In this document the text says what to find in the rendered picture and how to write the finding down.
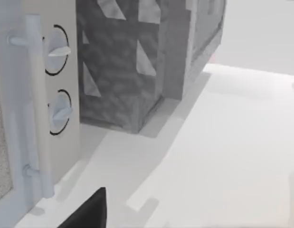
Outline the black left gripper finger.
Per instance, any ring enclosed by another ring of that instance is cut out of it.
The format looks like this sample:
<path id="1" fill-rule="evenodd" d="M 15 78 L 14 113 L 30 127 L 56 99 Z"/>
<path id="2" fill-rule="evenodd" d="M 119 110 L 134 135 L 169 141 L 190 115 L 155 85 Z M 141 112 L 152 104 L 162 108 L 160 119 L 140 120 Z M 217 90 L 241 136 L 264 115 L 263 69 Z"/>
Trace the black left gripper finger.
<path id="1" fill-rule="evenodd" d="M 99 188 L 57 228 L 106 228 L 106 187 Z"/>

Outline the pale microwave knob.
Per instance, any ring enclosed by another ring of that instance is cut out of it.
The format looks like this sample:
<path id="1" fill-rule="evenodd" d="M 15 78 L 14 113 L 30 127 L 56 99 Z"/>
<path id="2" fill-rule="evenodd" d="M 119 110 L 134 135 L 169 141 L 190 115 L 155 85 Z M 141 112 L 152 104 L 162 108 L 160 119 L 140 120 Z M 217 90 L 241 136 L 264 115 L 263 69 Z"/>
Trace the pale microwave knob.
<path id="1" fill-rule="evenodd" d="M 72 100 L 69 92 L 59 89 L 56 96 L 48 103 L 50 134 L 60 135 L 67 127 L 73 112 Z"/>
<path id="2" fill-rule="evenodd" d="M 54 24 L 47 37 L 43 37 L 45 72 L 56 76 L 64 69 L 71 54 L 69 39 L 65 29 Z"/>

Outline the pale microwave oven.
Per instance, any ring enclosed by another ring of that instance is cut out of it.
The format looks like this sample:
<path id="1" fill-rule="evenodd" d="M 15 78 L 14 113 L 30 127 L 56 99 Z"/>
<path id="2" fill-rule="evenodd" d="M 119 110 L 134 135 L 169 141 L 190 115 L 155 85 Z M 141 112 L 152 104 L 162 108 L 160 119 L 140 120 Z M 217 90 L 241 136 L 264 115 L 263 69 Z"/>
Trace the pale microwave oven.
<path id="1" fill-rule="evenodd" d="M 182 99 L 217 49 L 227 0 L 0 0 L 0 212 L 18 220 L 43 198 L 25 47 L 24 16 L 41 16 L 42 38 L 54 24 L 71 54 L 62 72 L 46 74 L 47 103 L 69 92 L 73 112 L 50 137 L 55 185 L 80 154 L 80 124 L 139 132 L 163 98 Z"/>

